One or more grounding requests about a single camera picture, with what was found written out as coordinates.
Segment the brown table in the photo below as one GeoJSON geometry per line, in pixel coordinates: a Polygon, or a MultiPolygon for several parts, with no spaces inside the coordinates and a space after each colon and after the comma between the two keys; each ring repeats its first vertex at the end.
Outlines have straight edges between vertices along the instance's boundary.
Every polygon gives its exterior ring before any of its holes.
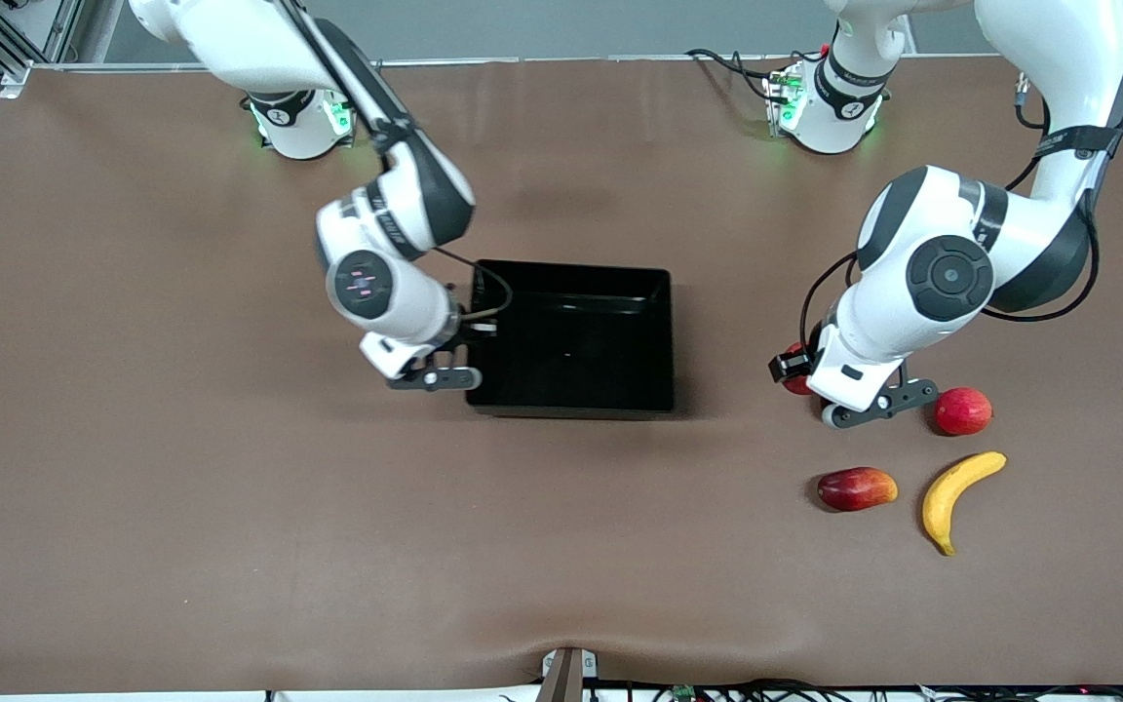
{"type": "Polygon", "coordinates": [[[0,692],[515,684],[562,645],[606,678],[1123,683],[1123,146],[1087,306],[913,357],[994,426],[838,432],[766,361],[887,180],[1020,172],[1006,63],[905,62],[832,157],[692,63],[387,75],[480,195],[456,249],[672,271],[682,412],[387,391],[311,248],[365,144],[289,163],[210,76],[36,71],[0,102],[0,692]],[[941,557],[919,499],[980,449],[1011,463],[941,557]],[[853,465],[901,500],[812,505],[853,465]]]}

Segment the yellow banana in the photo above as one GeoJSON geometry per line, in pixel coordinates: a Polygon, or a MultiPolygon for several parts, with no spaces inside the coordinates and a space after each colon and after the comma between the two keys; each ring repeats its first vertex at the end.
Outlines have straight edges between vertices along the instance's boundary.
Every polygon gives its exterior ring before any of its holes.
{"type": "Polygon", "coordinates": [[[956,555],[956,548],[950,543],[950,514],[956,505],[956,499],[959,499],[959,494],[965,492],[968,485],[977,483],[984,476],[997,474],[1007,462],[1008,457],[998,450],[986,450],[985,454],[956,463],[930,485],[926,498],[921,503],[921,522],[930,538],[939,545],[943,556],[956,555]]]}

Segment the table surface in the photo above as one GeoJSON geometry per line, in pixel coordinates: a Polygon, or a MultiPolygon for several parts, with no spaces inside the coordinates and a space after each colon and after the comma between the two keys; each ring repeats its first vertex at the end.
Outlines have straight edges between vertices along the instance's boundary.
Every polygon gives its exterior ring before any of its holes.
{"type": "Polygon", "coordinates": [[[681,412],[387,391],[311,246],[365,143],[289,163],[210,76],[36,71],[0,102],[0,692],[515,684],[563,645],[606,678],[1123,683],[1123,145],[1087,306],[913,357],[994,425],[839,432],[766,361],[889,179],[1020,172],[1011,66],[904,62],[829,157],[694,63],[386,75],[480,195],[455,249],[672,272],[681,412]],[[941,557],[921,494],[984,449],[941,557]],[[816,508],[857,465],[901,499],[816,508]]]}

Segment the black plastic bin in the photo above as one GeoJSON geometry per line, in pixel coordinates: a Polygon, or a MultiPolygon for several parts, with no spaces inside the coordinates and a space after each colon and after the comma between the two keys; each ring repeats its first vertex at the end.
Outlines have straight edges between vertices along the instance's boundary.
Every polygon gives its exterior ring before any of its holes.
{"type": "MultiPolygon", "coordinates": [[[[674,410],[669,273],[655,268],[487,262],[513,289],[494,337],[468,347],[477,412],[517,418],[654,418],[674,410]]],[[[502,285],[476,268],[472,310],[502,285]]]]}

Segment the red apple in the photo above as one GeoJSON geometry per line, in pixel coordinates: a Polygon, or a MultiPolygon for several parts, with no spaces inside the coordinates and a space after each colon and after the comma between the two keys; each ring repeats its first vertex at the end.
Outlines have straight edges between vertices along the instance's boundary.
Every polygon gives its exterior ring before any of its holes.
{"type": "MultiPolygon", "coordinates": [[[[794,354],[802,348],[803,346],[800,346],[800,343],[796,341],[792,346],[788,346],[785,353],[794,354]]],[[[783,388],[787,388],[787,391],[794,392],[795,395],[812,395],[812,390],[810,390],[807,383],[809,376],[794,376],[783,381],[783,388]]]]}
{"type": "Polygon", "coordinates": [[[855,512],[895,502],[900,485],[877,468],[847,468],[821,476],[816,481],[816,496],[834,510],[855,512]]]}
{"type": "Polygon", "coordinates": [[[934,403],[934,421],[952,436],[977,434],[990,423],[993,417],[990,401],[973,388],[951,388],[934,403]]]}

